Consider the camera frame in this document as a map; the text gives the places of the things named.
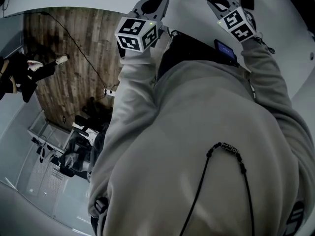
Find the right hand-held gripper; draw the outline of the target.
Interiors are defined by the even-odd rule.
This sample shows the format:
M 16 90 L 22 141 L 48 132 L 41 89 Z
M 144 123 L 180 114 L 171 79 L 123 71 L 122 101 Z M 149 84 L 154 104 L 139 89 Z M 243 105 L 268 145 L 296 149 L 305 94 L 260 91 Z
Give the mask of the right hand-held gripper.
M 217 24 L 238 42 L 256 36 L 250 17 L 236 0 L 207 0 L 207 4 L 218 18 Z

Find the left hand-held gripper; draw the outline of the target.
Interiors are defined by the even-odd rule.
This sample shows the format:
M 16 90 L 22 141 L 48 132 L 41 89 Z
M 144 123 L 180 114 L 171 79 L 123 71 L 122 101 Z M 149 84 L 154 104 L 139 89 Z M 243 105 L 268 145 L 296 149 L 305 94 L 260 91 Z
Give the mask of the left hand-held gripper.
M 115 31 L 121 49 L 144 52 L 154 47 L 166 31 L 162 19 L 169 0 L 140 0 L 127 16 L 122 17 Z

